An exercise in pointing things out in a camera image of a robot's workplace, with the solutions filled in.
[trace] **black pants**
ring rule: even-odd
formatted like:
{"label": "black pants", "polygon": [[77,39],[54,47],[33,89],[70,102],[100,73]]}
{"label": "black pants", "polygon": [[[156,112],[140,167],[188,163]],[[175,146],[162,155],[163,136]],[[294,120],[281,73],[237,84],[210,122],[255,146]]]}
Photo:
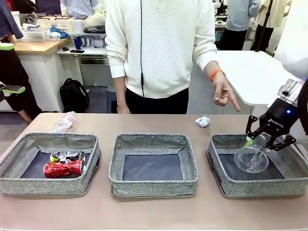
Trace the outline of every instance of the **black pants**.
{"label": "black pants", "polygon": [[[255,42],[251,47],[252,51],[256,50],[258,41],[260,41],[260,39],[261,39],[262,27],[263,26],[260,26],[260,25],[258,25],[258,27],[257,27]],[[260,51],[265,52],[266,49],[269,47],[270,37],[271,37],[273,31],[274,31],[274,28],[267,28],[267,27],[265,28],[264,37],[263,37],[263,39],[261,41],[261,45],[260,45]]]}
{"label": "black pants", "polygon": [[31,119],[35,119],[42,110],[38,107],[29,83],[29,76],[22,66],[15,50],[0,51],[0,81],[5,85],[25,87],[21,94],[12,94],[6,101],[14,111],[25,110]]}
{"label": "black pants", "polygon": [[241,51],[243,49],[247,30],[233,31],[225,29],[222,35],[220,50],[221,51]]}
{"label": "black pants", "polygon": [[164,99],[143,98],[126,89],[126,104],[132,114],[186,114],[188,88]]}

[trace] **white sweater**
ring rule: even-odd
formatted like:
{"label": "white sweater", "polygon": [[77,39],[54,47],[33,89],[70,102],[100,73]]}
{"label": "white sweater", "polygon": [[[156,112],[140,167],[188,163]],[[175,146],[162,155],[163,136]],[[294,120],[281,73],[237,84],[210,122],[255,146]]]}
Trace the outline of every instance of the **white sweater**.
{"label": "white sweater", "polygon": [[[146,98],[188,88],[192,57],[203,70],[217,60],[212,0],[142,0],[142,72]],[[106,44],[113,78],[142,96],[140,0],[109,0]]]}

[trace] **man in white sweater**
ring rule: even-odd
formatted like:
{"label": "man in white sweater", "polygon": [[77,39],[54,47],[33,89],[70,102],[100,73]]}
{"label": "man in white sweater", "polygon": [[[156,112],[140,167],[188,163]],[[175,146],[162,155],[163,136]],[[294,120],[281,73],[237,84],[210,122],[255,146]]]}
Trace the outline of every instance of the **man in white sweater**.
{"label": "man in white sweater", "polygon": [[186,114],[192,57],[216,88],[232,88],[217,63],[212,0],[109,0],[106,43],[121,114]]}

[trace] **clear plastic cup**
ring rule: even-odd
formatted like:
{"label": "clear plastic cup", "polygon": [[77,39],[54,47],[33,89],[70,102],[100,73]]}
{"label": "clear plastic cup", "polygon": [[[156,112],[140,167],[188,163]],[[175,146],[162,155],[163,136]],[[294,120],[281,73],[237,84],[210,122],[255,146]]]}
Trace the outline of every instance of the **clear plastic cup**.
{"label": "clear plastic cup", "polygon": [[265,170],[269,165],[265,137],[259,135],[254,140],[248,138],[246,145],[234,155],[234,161],[239,169],[248,173]]}

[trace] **green phone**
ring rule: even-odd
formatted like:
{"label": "green phone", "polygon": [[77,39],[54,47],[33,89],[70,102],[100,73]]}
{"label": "green phone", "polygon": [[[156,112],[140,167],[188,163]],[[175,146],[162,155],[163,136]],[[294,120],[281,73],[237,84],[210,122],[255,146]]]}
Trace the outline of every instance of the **green phone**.
{"label": "green phone", "polygon": [[11,85],[6,85],[1,88],[1,91],[3,91],[3,93],[11,93],[11,94],[20,94],[23,93],[25,90],[26,90],[25,87],[11,86]]}

